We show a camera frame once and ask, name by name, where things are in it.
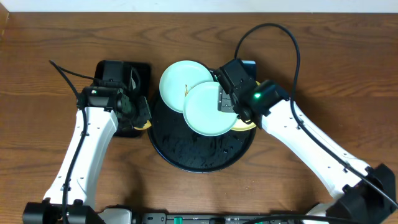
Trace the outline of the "green and yellow sponge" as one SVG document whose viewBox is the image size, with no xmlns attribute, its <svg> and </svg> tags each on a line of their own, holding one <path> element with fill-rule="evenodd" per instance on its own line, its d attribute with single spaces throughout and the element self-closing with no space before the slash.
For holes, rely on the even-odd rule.
<svg viewBox="0 0 398 224">
<path fill-rule="evenodd" d="M 135 126 L 134 129 L 143 131 L 143 130 L 150 128 L 151 126 L 152 126 L 151 122 L 149 120 L 147 120 L 146 123 L 143 125 L 143 127 L 139 128 L 139 127 Z"/>
</svg>

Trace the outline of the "yellow plate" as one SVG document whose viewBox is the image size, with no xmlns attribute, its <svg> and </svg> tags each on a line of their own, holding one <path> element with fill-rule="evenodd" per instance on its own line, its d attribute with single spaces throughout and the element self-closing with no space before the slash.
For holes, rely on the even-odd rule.
<svg viewBox="0 0 398 224">
<path fill-rule="evenodd" d="M 247 131 L 250 129 L 256 128 L 256 125 L 254 123 L 245 123 L 242 120 L 238 119 L 234 126 L 231 128 L 233 131 Z"/>
</svg>

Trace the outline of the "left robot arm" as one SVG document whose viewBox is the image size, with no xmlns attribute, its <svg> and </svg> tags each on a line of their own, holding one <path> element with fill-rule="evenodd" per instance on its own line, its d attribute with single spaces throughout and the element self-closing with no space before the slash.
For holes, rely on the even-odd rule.
<svg viewBox="0 0 398 224">
<path fill-rule="evenodd" d="M 124 205 L 95 212 L 98 178 L 114 136 L 134 138 L 151 119 L 150 65 L 102 60 L 76 96 L 76 123 L 62 166 L 41 202 L 26 204 L 24 223 L 139 223 Z"/>
</svg>

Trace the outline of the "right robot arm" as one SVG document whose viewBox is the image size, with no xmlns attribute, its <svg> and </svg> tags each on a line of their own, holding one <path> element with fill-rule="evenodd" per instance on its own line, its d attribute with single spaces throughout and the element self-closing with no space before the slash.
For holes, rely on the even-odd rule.
<svg viewBox="0 0 398 224">
<path fill-rule="evenodd" d="M 212 72 L 235 112 L 284 143 L 321 180 L 333 200 L 313 207 L 304 223 L 382 223 L 397 211 L 396 179 L 339 146 L 272 80 L 258 85 L 240 59 Z"/>
</svg>

